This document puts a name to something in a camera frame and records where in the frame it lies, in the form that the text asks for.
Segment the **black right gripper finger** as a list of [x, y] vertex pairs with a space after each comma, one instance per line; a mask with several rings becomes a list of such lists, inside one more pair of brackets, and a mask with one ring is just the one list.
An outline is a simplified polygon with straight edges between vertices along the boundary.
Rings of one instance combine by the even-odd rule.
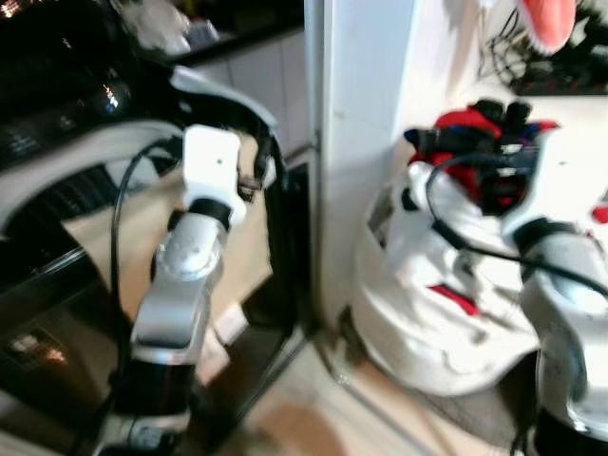
[[504, 104], [498, 100], [487, 99], [475, 101], [470, 105], [475, 112], [481, 113], [487, 121], [498, 126], [501, 130], [501, 138], [505, 139], [528, 139], [534, 134], [533, 127], [529, 124], [533, 105], [524, 101], [513, 101]]

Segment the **white red blue garment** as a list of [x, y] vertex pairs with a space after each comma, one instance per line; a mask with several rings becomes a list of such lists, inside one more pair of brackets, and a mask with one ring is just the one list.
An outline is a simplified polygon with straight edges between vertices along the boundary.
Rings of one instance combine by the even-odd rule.
[[[475, 199], [473, 149], [482, 140], [536, 143], [560, 123], [530, 119], [528, 139], [503, 139], [471, 105], [403, 134], [409, 157], [368, 210], [356, 253], [356, 333], [395, 381], [457, 396], [498, 383], [539, 336], [520, 307], [520, 253], [503, 236], [503, 216]], [[578, 227], [604, 251], [605, 205]]]

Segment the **grey crumpled cloth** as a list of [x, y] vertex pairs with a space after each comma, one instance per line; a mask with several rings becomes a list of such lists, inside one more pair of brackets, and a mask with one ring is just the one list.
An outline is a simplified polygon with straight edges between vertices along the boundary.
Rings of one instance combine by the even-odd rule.
[[169, 0], [109, 0], [119, 13], [125, 29], [140, 48], [156, 49], [165, 55], [183, 55], [191, 51], [188, 30], [191, 19]]

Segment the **orange pink plastic object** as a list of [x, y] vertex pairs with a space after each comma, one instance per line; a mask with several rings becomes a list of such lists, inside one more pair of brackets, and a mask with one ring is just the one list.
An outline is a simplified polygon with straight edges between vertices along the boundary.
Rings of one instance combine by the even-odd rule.
[[531, 47], [541, 55], [559, 52], [573, 34], [577, 7], [578, 0], [517, 0]]

